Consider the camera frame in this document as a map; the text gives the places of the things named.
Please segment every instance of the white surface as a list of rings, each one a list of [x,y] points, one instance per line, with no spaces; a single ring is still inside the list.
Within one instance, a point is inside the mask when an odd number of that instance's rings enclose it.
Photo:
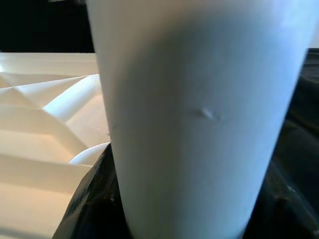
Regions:
[[[133,237],[239,238],[318,1],[87,3]]]
[[[0,69],[0,239],[49,239],[109,142],[95,55],[0,53]]]

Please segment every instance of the black fabric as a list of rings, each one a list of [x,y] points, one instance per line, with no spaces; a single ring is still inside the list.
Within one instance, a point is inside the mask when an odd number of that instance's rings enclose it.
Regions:
[[[311,49],[244,239],[319,238],[319,51]],[[82,179],[53,239],[132,239],[111,145]]]

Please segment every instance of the dark background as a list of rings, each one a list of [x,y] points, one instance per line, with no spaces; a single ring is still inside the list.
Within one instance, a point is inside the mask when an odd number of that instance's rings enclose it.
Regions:
[[[0,51],[94,52],[86,6],[76,0],[1,0]]]

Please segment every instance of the white cup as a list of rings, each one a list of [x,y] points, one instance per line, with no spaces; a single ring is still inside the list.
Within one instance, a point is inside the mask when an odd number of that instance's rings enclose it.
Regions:
[[[120,192],[135,239],[240,237],[316,0],[88,0]]]

